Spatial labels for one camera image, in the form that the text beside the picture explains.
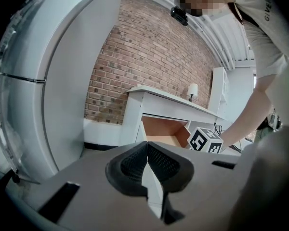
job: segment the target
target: open drawer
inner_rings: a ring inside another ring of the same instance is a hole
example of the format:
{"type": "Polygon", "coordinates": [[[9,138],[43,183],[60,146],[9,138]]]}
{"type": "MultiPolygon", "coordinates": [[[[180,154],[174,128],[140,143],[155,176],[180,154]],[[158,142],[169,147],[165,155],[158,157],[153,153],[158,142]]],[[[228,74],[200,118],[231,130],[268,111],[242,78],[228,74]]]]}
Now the open drawer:
{"type": "Polygon", "coordinates": [[[189,149],[187,121],[143,115],[136,141],[157,141],[189,149]]]}

